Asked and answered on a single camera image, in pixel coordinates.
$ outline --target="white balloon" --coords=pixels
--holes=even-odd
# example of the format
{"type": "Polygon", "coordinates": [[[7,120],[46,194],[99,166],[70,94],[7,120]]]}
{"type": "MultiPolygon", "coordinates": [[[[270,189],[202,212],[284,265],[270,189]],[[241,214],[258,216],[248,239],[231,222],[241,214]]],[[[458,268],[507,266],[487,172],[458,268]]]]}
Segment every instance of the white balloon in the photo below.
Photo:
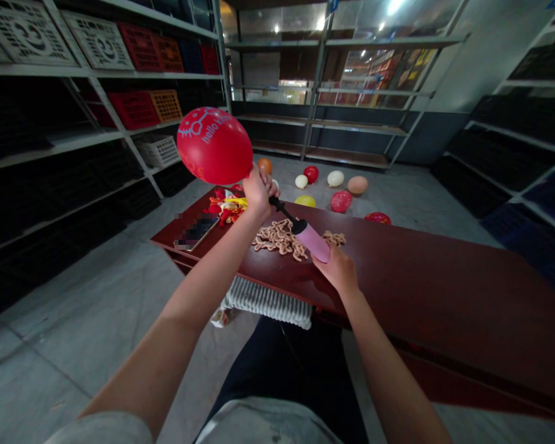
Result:
{"type": "Polygon", "coordinates": [[[330,172],[329,176],[327,176],[327,183],[331,188],[338,187],[343,183],[344,179],[343,173],[339,170],[335,170],[330,172]]]}
{"type": "Polygon", "coordinates": [[[304,187],[308,185],[308,178],[305,175],[300,175],[296,178],[296,186],[300,189],[304,189],[304,187]]]}

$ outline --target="yellow balloon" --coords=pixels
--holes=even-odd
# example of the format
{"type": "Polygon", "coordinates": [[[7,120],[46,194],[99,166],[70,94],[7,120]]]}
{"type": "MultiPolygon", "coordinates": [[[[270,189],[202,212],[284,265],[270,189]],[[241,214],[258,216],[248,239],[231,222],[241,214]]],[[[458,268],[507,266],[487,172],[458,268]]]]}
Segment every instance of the yellow balloon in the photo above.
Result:
{"type": "Polygon", "coordinates": [[[316,208],[315,200],[312,197],[305,194],[298,196],[294,201],[294,203],[299,205],[305,205],[307,207],[316,208]]]}

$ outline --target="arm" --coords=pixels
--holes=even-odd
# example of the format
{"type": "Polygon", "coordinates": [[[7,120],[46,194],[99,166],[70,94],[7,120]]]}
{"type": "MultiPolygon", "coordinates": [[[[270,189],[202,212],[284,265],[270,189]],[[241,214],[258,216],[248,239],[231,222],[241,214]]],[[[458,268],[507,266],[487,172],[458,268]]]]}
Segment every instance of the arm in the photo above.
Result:
{"type": "Polygon", "coordinates": [[[329,263],[324,264],[314,256],[313,262],[339,292],[388,442],[450,443],[442,420],[360,291],[353,260],[332,245],[329,263]]]}
{"type": "Polygon", "coordinates": [[[247,210],[193,267],[148,333],[80,417],[125,411],[140,417],[156,441],[199,335],[226,295],[251,242],[270,213],[271,178],[251,169],[243,181],[247,210]]]}

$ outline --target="hand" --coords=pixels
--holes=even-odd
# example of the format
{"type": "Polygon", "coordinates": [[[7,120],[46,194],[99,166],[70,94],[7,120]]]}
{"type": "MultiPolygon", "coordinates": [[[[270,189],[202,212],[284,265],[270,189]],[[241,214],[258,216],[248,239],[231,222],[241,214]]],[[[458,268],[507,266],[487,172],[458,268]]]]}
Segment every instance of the hand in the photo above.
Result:
{"type": "Polygon", "coordinates": [[[323,263],[312,255],[314,265],[335,287],[342,299],[357,294],[360,289],[353,259],[346,255],[341,248],[330,242],[328,244],[329,262],[323,263]]]}
{"type": "Polygon", "coordinates": [[[271,176],[253,164],[249,177],[242,181],[242,187],[249,203],[248,210],[253,210],[266,219],[271,214],[269,198],[273,195],[279,198],[280,195],[271,176]]]}

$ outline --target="balloon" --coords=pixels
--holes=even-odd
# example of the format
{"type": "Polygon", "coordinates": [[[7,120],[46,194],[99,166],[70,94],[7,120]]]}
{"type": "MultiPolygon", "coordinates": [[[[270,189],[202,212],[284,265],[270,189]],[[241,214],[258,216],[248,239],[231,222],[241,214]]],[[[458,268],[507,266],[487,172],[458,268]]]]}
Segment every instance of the balloon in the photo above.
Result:
{"type": "Polygon", "coordinates": [[[259,162],[257,162],[257,166],[260,170],[265,171],[267,174],[271,174],[271,171],[273,170],[273,165],[271,164],[271,161],[265,157],[259,159],[259,162]]]}
{"type": "Polygon", "coordinates": [[[352,204],[353,197],[348,191],[337,191],[331,197],[331,209],[336,213],[345,213],[352,204]]]}
{"type": "Polygon", "coordinates": [[[390,217],[388,217],[385,213],[374,212],[366,215],[364,218],[366,220],[373,220],[375,222],[380,222],[386,225],[392,225],[390,221],[390,217]]]}
{"type": "Polygon", "coordinates": [[[298,196],[296,198],[296,200],[294,201],[294,203],[299,204],[299,205],[304,205],[306,207],[316,208],[315,200],[312,197],[308,196],[308,195],[298,196]]]}
{"type": "Polygon", "coordinates": [[[299,175],[296,177],[296,186],[300,189],[304,189],[306,185],[308,185],[308,178],[305,175],[299,175]]]}
{"type": "Polygon", "coordinates": [[[347,189],[352,194],[362,194],[368,188],[368,179],[364,176],[355,176],[347,183],[347,189]]]}
{"type": "Polygon", "coordinates": [[[343,173],[339,170],[335,170],[329,173],[327,176],[327,183],[329,184],[330,188],[340,186],[345,179],[343,173]]]}
{"type": "Polygon", "coordinates": [[[307,166],[304,175],[308,178],[308,183],[313,184],[319,178],[319,169],[316,166],[307,166]]]}
{"type": "Polygon", "coordinates": [[[197,178],[214,185],[239,182],[249,175],[253,147],[233,116],[217,108],[196,108],[177,132],[181,160],[197,178]]]}

